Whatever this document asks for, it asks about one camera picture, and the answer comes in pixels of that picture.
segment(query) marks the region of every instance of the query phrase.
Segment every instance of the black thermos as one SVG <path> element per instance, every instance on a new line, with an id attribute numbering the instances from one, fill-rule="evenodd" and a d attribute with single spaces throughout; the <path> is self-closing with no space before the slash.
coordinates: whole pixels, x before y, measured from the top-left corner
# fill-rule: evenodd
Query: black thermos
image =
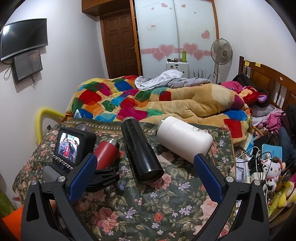
<path id="1" fill-rule="evenodd" d="M 121 130 L 128 160 L 137 182 L 147 184 L 161 178 L 164 174 L 163 168 L 139 122 L 133 117 L 126 117 L 121 124 Z"/>

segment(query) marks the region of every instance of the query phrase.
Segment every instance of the green thermos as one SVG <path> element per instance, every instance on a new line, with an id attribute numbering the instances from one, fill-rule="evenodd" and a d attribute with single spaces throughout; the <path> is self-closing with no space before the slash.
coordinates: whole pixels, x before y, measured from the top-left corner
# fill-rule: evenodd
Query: green thermos
<path id="1" fill-rule="evenodd" d="M 182 51 L 182 62 L 186 63 L 186 51 L 185 50 Z"/>

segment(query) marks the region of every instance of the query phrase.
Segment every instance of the yellow tube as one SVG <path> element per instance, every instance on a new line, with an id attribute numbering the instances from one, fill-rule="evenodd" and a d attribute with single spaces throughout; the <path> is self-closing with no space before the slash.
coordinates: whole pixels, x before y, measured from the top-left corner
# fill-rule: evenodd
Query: yellow tube
<path id="1" fill-rule="evenodd" d="M 35 123 L 35 128 L 36 128 L 36 135 L 37 135 L 37 145 L 40 145 L 41 141 L 42 141 L 42 116 L 44 114 L 48 114 L 50 115 L 51 117 L 53 117 L 53 119 L 56 119 L 56 118 L 64 118 L 65 115 L 56 111 L 56 110 L 53 110 L 53 109 L 50 109 L 48 107 L 41 107 L 37 114 L 36 114 L 36 123 Z"/>

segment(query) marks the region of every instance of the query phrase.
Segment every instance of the white box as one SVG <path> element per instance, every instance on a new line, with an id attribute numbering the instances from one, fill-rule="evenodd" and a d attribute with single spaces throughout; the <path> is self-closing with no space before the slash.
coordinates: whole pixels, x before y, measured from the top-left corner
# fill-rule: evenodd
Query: white box
<path id="1" fill-rule="evenodd" d="M 189 78 L 189 63 L 184 62 L 167 62 L 165 70 L 176 69 L 183 73 L 182 78 Z"/>

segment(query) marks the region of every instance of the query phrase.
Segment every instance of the bed post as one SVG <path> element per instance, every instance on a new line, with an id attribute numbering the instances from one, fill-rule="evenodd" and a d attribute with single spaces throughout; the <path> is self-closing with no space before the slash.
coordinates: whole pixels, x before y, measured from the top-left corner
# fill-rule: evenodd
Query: bed post
<path id="1" fill-rule="evenodd" d="M 244 71 L 244 57 L 240 56 L 239 57 L 239 74 Z"/>

